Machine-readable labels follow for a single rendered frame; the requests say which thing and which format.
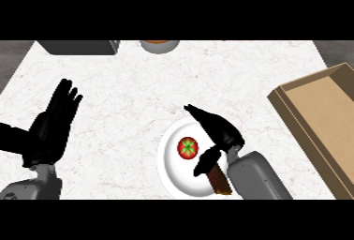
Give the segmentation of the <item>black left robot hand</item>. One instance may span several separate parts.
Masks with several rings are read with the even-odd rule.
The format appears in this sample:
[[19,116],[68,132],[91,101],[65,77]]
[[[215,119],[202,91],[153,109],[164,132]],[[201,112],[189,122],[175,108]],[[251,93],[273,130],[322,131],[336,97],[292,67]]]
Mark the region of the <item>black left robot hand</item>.
[[53,165],[62,158],[83,95],[72,81],[62,79],[50,103],[28,130],[0,123],[0,150],[22,156],[24,168]]

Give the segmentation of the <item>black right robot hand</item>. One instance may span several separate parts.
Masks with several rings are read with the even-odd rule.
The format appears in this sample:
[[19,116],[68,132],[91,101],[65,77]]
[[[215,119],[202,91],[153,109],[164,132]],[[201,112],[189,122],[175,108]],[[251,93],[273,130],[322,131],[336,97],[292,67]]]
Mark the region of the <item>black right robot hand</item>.
[[221,157],[221,152],[229,152],[234,146],[242,148],[245,140],[237,128],[223,116],[204,111],[190,104],[184,109],[199,122],[214,143],[214,146],[201,155],[198,165],[193,169],[193,176],[199,176],[202,173],[211,172]]

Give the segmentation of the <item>red tomato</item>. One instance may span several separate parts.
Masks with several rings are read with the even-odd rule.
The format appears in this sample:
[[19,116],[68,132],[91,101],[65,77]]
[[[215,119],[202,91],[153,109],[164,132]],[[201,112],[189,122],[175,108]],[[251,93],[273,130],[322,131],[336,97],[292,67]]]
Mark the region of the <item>red tomato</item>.
[[192,137],[184,137],[177,144],[178,156],[183,159],[193,159],[198,155],[198,141]]

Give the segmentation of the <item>white plate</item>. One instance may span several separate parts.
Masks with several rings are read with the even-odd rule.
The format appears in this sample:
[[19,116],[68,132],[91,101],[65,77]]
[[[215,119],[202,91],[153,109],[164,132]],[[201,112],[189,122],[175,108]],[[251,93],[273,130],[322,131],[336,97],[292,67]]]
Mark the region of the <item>white plate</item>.
[[[183,159],[177,147],[190,137],[198,143],[198,154]],[[223,200],[227,195],[215,194],[208,177],[193,176],[201,154],[214,146],[211,138],[192,117],[178,120],[167,129],[158,148],[158,171],[165,189],[178,200]]]

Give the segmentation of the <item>cardboard box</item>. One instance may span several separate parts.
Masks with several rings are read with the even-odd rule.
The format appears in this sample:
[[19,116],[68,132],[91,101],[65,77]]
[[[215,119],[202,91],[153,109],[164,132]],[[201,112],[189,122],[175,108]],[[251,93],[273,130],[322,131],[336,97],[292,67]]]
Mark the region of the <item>cardboard box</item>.
[[268,100],[335,198],[354,200],[354,68],[282,84]]

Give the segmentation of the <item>brown stick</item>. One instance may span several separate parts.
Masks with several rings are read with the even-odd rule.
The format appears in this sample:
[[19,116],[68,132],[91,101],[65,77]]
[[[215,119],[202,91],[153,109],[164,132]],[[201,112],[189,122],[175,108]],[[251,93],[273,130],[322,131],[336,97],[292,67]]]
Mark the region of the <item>brown stick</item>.
[[209,184],[215,194],[230,195],[233,193],[227,177],[218,165],[214,165],[206,173]]

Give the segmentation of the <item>dark grey appliance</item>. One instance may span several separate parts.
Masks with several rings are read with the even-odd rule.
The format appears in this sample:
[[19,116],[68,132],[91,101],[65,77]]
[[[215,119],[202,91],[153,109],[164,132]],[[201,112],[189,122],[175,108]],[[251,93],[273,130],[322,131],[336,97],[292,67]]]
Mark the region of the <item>dark grey appliance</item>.
[[53,55],[115,55],[118,40],[38,40],[38,44]]

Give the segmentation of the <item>grey round pot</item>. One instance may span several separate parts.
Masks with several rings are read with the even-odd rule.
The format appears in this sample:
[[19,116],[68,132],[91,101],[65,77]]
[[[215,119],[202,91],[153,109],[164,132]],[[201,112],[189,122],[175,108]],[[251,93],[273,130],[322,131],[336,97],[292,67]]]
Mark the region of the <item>grey round pot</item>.
[[170,40],[168,42],[164,43],[149,43],[145,40],[142,40],[143,49],[149,53],[155,54],[164,54],[171,52],[177,48],[178,44],[180,44],[178,40]]

